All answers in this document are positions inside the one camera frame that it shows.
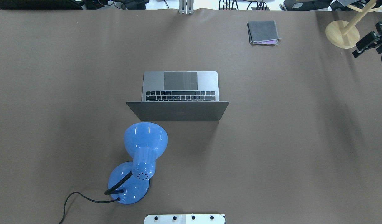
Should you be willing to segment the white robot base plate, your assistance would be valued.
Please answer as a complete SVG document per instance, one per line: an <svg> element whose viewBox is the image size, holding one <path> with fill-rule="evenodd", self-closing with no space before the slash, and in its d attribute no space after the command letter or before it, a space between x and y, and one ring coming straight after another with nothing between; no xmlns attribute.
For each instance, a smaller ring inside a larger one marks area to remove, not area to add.
<svg viewBox="0 0 382 224"><path fill-rule="evenodd" d="M224 214L154 214L144 224L226 224Z"/></svg>

